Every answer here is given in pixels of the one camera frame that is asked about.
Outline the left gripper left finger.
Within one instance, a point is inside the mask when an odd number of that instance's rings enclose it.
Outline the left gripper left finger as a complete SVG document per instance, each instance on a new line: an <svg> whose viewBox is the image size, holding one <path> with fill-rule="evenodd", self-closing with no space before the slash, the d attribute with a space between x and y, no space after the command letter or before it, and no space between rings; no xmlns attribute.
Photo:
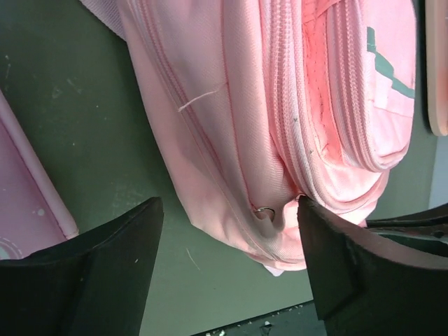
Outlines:
<svg viewBox="0 0 448 336"><path fill-rule="evenodd" d="M2 335L138 335L164 220L152 197L99 227L1 262Z"/></svg>

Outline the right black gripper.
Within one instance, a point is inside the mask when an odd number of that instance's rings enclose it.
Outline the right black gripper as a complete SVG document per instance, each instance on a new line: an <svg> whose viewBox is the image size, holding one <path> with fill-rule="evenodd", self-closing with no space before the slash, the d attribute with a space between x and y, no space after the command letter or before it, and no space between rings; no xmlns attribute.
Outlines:
<svg viewBox="0 0 448 336"><path fill-rule="evenodd" d="M366 228L412 249L447 257L447 203L410 215L368 220Z"/></svg>

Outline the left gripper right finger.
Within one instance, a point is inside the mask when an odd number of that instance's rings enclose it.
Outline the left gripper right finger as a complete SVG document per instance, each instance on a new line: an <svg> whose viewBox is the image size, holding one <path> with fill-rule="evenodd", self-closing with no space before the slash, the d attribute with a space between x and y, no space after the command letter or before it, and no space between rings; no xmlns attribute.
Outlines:
<svg viewBox="0 0 448 336"><path fill-rule="evenodd" d="M329 335L447 334L447 257L384 238L308 197L299 199L297 219Z"/></svg>

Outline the purple cartoon pencil case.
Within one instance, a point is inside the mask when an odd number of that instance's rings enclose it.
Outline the purple cartoon pencil case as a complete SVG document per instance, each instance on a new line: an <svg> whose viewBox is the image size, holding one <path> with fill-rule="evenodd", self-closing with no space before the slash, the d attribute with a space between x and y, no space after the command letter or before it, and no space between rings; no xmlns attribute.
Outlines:
<svg viewBox="0 0 448 336"><path fill-rule="evenodd" d="M78 235L6 98L0 126L1 259L22 259Z"/></svg>

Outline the pink student backpack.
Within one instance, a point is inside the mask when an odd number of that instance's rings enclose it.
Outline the pink student backpack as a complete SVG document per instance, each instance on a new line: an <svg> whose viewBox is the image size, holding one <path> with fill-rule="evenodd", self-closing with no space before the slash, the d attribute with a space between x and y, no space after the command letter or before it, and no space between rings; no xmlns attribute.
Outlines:
<svg viewBox="0 0 448 336"><path fill-rule="evenodd" d="M129 49L190 222L273 275L308 196L362 226L407 153L411 1L86 1Z"/></svg>

